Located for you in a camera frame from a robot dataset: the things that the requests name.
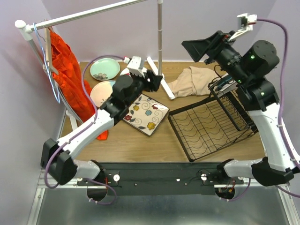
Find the green round plate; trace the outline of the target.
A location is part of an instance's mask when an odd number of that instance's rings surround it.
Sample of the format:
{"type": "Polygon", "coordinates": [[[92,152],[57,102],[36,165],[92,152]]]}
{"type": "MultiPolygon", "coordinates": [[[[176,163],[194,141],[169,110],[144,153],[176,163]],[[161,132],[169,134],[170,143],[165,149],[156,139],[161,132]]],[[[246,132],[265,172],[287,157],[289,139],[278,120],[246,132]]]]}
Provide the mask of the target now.
{"type": "Polygon", "coordinates": [[[112,58],[95,61],[90,67],[90,75],[98,81],[111,80],[120,72],[119,63],[112,58]]]}

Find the cream and teal plate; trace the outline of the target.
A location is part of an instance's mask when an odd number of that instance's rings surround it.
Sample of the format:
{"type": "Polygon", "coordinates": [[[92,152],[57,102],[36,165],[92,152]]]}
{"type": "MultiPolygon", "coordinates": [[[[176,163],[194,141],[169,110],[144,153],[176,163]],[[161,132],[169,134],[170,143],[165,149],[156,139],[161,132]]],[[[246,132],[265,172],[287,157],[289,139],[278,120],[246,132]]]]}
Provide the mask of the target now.
{"type": "Polygon", "coordinates": [[[115,81],[103,81],[98,83],[90,93],[96,107],[100,107],[112,94],[115,81]]]}

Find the square leaf pattern plate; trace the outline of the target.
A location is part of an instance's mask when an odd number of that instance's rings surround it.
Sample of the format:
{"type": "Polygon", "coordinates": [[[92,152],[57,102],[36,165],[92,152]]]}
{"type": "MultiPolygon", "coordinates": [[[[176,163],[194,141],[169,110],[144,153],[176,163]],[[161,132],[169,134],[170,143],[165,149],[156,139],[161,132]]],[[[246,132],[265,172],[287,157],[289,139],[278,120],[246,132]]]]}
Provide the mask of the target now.
{"type": "Polygon", "coordinates": [[[169,112],[160,102],[141,94],[129,107],[123,121],[146,136],[152,136],[169,112]]]}

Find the white blue rimmed plate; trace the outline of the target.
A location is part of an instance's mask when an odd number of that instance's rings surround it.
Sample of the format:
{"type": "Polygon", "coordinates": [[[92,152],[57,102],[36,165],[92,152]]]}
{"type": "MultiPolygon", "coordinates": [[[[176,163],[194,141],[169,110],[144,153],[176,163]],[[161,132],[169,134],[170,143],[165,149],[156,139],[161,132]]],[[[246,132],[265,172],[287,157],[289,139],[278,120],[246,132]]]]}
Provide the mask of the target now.
{"type": "Polygon", "coordinates": [[[120,72],[120,75],[130,75],[129,69],[128,69],[128,68],[123,69],[123,70],[120,72]]]}

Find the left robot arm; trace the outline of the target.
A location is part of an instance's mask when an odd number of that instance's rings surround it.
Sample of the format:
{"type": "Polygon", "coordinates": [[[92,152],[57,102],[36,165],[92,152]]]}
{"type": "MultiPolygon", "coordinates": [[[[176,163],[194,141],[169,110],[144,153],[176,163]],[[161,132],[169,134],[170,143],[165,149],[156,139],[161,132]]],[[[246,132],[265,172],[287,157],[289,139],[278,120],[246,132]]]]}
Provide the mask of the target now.
{"type": "Polygon", "coordinates": [[[41,166],[45,170],[44,181],[48,175],[58,185],[65,185],[73,178],[88,179],[93,185],[103,182],[101,166],[95,161],[76,161],[77,155],[104,131],[114,127],[128,114],[129,107],[143,91],[154,92],[159,89],[163,76],[147,70],[142,77],[122,75],[112,86],[110,97],[96,110],[86,122],[68,135],[45,141],[41,166]]]}

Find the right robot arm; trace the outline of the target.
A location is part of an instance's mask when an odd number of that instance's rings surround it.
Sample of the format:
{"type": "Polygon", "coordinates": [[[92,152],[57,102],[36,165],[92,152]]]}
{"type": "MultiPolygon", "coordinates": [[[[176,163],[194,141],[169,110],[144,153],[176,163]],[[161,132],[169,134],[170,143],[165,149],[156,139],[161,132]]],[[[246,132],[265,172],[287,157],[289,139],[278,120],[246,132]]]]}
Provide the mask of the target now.
{"type": "Polygon", "coordinates": [[[255,179],[263,186],[286,184],[299,172],[300,157],[292,149],[284,122],[279,116],[283,99],[265,76],[279,63],[275,46],[256,41],[240,55],[233,48],[233,34],[217,31],[206,39],[185,40],[182,46],[193,61],[207,55],[206,63],[216,62],[236,82],[237,96],[256,125],[265,156],[261,159],[229,159],[207,175],[209,180],[227,183],[234,177],[255,179]]]}

